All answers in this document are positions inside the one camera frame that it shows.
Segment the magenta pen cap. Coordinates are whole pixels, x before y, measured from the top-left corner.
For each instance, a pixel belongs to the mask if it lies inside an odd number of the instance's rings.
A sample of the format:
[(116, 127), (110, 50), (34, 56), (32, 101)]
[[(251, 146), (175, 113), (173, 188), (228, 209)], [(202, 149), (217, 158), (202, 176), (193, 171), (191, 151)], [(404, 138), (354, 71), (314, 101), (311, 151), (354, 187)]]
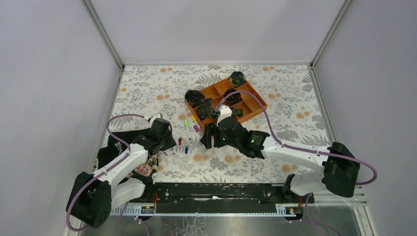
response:
[(194, 128), (194, 130), (197, 132), (197, 133), (201, 133), (201, 131), (200, 131), (200, 129), (198, 128), (198, 126), (197, 125), (194, 125), (193, 126), (193, 128)]

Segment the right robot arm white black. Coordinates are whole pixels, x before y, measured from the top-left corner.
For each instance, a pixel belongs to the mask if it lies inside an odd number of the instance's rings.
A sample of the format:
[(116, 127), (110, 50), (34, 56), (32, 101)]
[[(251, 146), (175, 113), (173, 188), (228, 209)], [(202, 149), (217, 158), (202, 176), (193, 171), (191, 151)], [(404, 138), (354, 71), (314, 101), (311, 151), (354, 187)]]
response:
[(278, 142), (267, 132), (247, 130), (231, 117), (219, 124), (206, 124), (200, 142), (206, 149), (230, 146), (249, 158), (280, 160), (311, 169), (306, 174), (287, 176), (283, 191), (297, 196), (328, 190), (350, 198), (355, 191), (360, 164), (342, 143), (313, 147)]

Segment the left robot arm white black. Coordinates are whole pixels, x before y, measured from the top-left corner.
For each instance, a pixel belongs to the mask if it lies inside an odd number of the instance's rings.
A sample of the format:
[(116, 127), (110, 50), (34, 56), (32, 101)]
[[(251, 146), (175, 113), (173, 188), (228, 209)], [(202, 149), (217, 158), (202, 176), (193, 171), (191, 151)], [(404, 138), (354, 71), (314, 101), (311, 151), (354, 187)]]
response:
[(66, 206), (70, 230), (82, 230), (71, 225), (71, 217), (97, 229), (122, 204), (152, 197), (158, 154), (176, 142), (169, 121), (155, 114), (148, 122), (146, 129), (110, 132), (107, 145), (97, 155), (99, 168), (77, 175)]

